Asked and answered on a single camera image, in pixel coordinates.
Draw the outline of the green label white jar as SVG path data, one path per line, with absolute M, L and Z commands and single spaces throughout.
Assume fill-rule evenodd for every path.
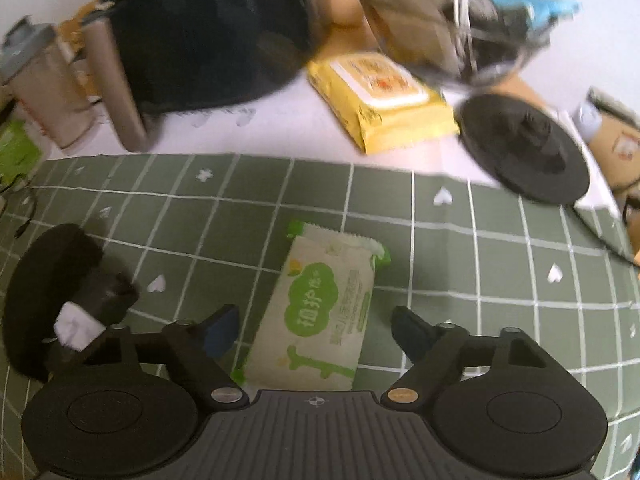
M 24 120 L 9 119 L 1 126 L 1 187 L 26 179 L 42 159 L 41 148 L 29 136 Z

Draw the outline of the yellow wet wipes pack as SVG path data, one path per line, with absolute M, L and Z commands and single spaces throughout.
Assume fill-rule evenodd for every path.
M 459 132 L 454 109 L 408 70 L 376 52 L 311 62 L 308 80 L 364 154 Z

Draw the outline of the green grid tablecloth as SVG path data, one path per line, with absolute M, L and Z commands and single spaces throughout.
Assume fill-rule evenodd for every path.
M 222 360 L 245 359 L 302 220 L 374 238 L 375 278 L 355 385 L 380 391 L 408 366 L 390 334 L 398 304 L 479 335 L 515 326 L 591 391 L 608 414 L 594 465 L 624 478 L 639 446 L 639 281 L 608 255 L 626 232 L 605 208 L 573 214 L 510 192 L 411 171 L 248 155 L 100 156 L 47 162 L 1 218 L 1 276 L 41 234 L 82 226 L 140 298 L 127 324 L 156 332 L 220 304 L 242 315 Z

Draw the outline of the glass bowl with items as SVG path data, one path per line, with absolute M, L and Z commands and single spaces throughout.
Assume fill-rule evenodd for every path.
M 548 48 L 575 0 L 359 0 L 380 50 L 445 87 L 488 88 Z

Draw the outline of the grey lid shaker bottle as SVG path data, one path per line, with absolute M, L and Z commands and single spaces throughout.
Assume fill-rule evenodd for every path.
M 25 16 L 6 32 L 1 80 L 62 150 L 80 140 L 96 122 L 96 113 L 50 24 L 34 24 Z

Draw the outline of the black air fryer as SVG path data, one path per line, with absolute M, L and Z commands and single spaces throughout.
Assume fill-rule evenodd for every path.
M 320 0 L 100 0 L 81 25 L 120 144 L 145 151 L 145 119 L 259 99 L 316 53 Z

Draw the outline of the black kettle base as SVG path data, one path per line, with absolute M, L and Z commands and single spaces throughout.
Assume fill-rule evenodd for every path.
M 500 93 L 471 96 L 454 111 L 472 159 L 514 193 L 573 206 L 590 187 L 589 168 L 567 131 L 540 108 Z

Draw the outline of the black cloth white band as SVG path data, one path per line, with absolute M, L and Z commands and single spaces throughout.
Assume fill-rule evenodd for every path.
M 108 326 L 122 322 L 139 293 L 125 274 L 93 269 L 66 300 L 53 328 L 63 347 L 81 352 Z

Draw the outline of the green wet wipes pack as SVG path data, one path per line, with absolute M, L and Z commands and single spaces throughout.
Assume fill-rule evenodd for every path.
M 233 378 L 260 389 L 348 391 L 355 381 L 376 269 L 377 240 L 293 220 L 291 248 Z

